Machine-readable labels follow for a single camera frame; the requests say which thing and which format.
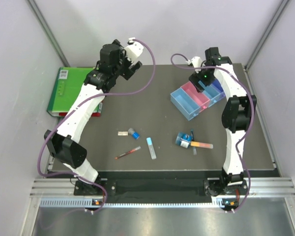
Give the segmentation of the medium blue drawer bin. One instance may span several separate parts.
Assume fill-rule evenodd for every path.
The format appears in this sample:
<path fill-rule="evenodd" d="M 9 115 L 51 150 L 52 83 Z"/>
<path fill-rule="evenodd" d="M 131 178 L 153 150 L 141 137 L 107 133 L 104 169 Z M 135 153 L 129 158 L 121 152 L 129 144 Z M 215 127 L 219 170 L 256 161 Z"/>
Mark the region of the medium blue drawer bin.
<path fill-rule="evenodd" d="M 205 89 L 203 94 L 210 99 L 209 108 L 224 98 L 224 92 L 215 88 Z"/>

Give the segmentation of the pink drawer bin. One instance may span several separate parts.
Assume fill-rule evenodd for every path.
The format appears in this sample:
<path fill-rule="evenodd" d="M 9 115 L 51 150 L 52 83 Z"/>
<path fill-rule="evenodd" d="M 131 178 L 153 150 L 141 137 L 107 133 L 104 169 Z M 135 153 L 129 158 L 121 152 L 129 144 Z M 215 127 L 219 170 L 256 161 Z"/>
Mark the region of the pink drawer bin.
<path fill-rule="evenodd" d="M 208 108 L 210 99 L 203 93 L 198 92 L 191 82 L 187 82 L 181 88 L 197 103 L 200 107 L 200 112 Z"/>

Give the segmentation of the light blue drawer bin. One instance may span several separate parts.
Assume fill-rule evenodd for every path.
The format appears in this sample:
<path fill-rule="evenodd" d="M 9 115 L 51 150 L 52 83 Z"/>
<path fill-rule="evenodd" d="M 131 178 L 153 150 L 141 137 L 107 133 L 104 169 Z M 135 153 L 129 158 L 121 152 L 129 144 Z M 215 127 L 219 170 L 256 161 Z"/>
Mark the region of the light blue drawer bin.
<path fill-rule="evenodd" d="M 187 120 L 193 119 L 200 113 L 200 106 L 182 88 L 173 91 L 170 96 L 171 102 Z"/>

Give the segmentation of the green plastic folder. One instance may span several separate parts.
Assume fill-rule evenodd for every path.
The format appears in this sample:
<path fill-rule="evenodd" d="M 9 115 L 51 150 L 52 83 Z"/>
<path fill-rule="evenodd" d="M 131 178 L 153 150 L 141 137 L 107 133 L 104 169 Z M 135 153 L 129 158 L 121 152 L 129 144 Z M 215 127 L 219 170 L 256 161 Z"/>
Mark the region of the green plastic folder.
<path fill-rule="evenodd" d="M 94 96 L 95 87 L 84 88 L 84 80 L 92 67 L 61 67 L 47 107 L 53 117 L 64 117 L 71 107 L 76 107 L 85 99 Z"/>

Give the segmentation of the orange highlighter marker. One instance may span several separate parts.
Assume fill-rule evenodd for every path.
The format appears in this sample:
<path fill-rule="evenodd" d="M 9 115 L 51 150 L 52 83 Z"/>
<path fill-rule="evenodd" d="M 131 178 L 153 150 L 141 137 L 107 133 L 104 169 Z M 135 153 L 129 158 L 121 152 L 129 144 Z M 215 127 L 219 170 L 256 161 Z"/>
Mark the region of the orange highlighter marker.
<path fill-rule="evenodd" d="M 208 144 L 208 143 L 201 143 L 201 142 L 195 142 L 192 141 L 190 143 L 192 147 L 197 147 L 197 148 L 208 148 L 208 149 L 213 149 L 213 144 Z"/>

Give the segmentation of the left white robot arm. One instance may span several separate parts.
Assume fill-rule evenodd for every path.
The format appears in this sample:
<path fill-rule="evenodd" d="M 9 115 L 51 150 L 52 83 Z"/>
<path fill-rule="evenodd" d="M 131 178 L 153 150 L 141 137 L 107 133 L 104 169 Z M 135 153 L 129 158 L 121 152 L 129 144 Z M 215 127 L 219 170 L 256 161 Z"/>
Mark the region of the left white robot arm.
<path fill-rule="evenodd" d="M 79 144 L 81 134 L 95 108 L 102 102 L 119 76 L 128 80 L 142 66 L 138 57 L 143 45 L 130 38 L 126 47 L 118 40 L 103 45 L 100 59 L 85 77 L 80 92 L 55 131 L 44 135 L 50 155 L 69 168 L 85 183 L 85 190 L 91 195 L 101 191 L 98 171 L 87 160 L 87 150 Z"/>

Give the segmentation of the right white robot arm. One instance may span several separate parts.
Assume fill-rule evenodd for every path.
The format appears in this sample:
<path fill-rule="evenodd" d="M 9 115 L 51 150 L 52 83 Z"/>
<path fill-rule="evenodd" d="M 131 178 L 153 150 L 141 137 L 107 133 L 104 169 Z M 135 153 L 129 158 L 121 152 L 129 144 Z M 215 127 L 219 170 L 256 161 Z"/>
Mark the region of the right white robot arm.
<path fill-rule="evenodd" d="M 226 158 L 219 180 L 212 181 L 206 191 L 212 196 L 222 192 L 230 195 L 243 185 L 244 174 L 247 171 L 243 163 L 244 141 L 252 128 L 257 99 L 238 80 L 231 59 L 221 56 L 217 47 L 205 51 L 205 62 L 199 57 L 193 57 L 191 65 L 195 68 L 189 81 L 197 92 L 203 92 L 205 87 L 217 80 L 227 99 L 222 113 L 222 125 L 227 134 Z"/>

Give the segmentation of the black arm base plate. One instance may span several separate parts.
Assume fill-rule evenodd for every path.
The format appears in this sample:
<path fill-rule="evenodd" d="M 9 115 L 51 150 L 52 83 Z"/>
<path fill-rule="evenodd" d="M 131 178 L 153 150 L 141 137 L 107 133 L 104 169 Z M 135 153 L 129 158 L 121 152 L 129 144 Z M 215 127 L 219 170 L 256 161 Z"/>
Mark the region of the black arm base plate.
<path fill-rule="evenodd" d="M 143 194 L 144 197 L 165 194 L 186 196 L 218 196 L 246 194 L 247 184 L 222 186 L 219 179 L 108 179 L 101 180 L 110 197 L 131 197 Z"/>

